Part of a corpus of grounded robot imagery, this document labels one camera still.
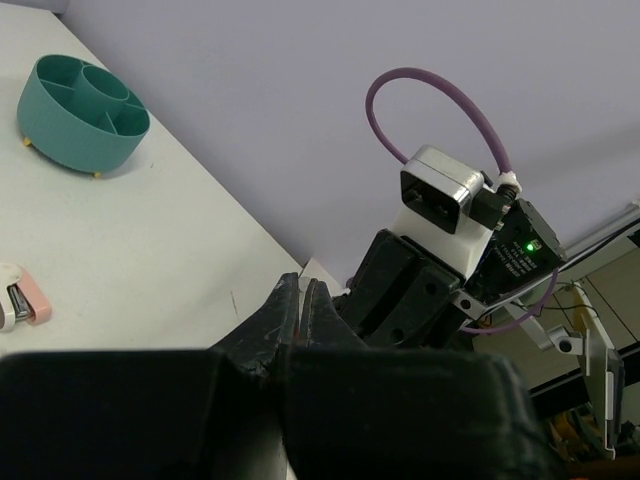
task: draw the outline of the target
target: lavender wall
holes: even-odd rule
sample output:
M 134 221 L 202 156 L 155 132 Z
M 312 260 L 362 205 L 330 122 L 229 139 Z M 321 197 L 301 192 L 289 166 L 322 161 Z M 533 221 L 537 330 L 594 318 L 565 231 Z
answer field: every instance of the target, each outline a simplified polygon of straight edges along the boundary
M 562 240 L 639 195 L 638 18 L 634 1 L 71 0 L 63 21 L 298 260 L 344 280 L 400 202 L 363 110 L 393 67 L 476 101 Z M 377 111 L 407 154 L 494 172 L 429 87 L 389 85 Z

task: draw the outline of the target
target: purple cable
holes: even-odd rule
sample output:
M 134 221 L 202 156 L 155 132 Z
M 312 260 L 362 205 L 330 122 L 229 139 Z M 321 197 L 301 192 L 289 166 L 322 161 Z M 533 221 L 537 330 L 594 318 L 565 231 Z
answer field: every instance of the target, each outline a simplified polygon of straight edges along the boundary
M 369 87 L 369 91 L 367 92 L 367 98 L 365 100 L 365 111 L 367 113 L 367 120 L 369 120 L 369 125 L 371 125 L 373 133 L 376 135 L 376 137 L 378 137 L 380 143 L 382 143 L 382 145 L 384 145 L 384 147 L 389 150 L 391 155 L 400 160 L 401 163 L 407 163 L 409 161 L 409 159 L 405 157 L 402 152 L 398 150 L 395 145 L 393 145 L 393 143 L 391 143 L 386 135 L 382 133 L 380 125 L 378 125 L 378 121 L 376 120 L 376 116 L 373 113 L 373 99 L 378 93 L 378 90 L 380 90 L 383 85 L 389 83 L 391 80 L 396 80 L 398 78 L 410 78 L 412 80 L 418 80 L 420 82 L 427 83 L 432 87 L 437 88 L 451 100 L 453 100 L 456 105 L 458 105 L 464 111 L 464 113 L 467 114 L 469 119 L 478 128 L 478 130 L 480 130 L 480 134 L 487 142 L 489 150 L 491 150 L 493 157 L 496 159 L 496 163 L 498 164 L 500 173 L 513 171 L 513 169 L 511 168 L 511 161 L 509 160 L 509 156 L 507 155 L 507 151 L 505 150 L 504 145 L 502 145 L 498 134 L 489 123 L 489 120 L 487 120 L 487 117 L 482 114 L 476 104 L 473 103 L 473 101 L 453 83 L 445 80 L 435 73 L 431 73 L 420 68 L 403 67 L 389 70 L 388 72 L 380 75 L 371 84 L 371 87 Z
M 531 309 L 527 313 L 511 323 L 495 328 L 460 327 L 460 330 L 462 332 L 475 333 L 478 335 L 493 335 L 495 333 L 509 332 L 515 328 L 518 328 L 518 326 L 520 326 L 522 322 L 531 318 L 533 315 L 537 315 L 540 311 L 542 311 L 542 308 L 553 295 L 553 290 L 556 288 L 556 283 L 558 283 L 558 269 L 555 269 L 551 274 L 551 282 L 549 283 L 549 287 L 547 288 L 547 291 L 544 292 L 542 298 L 540 298 L 540 300 L 538 300 L 538 302 L 533 307 L 531 307 Z

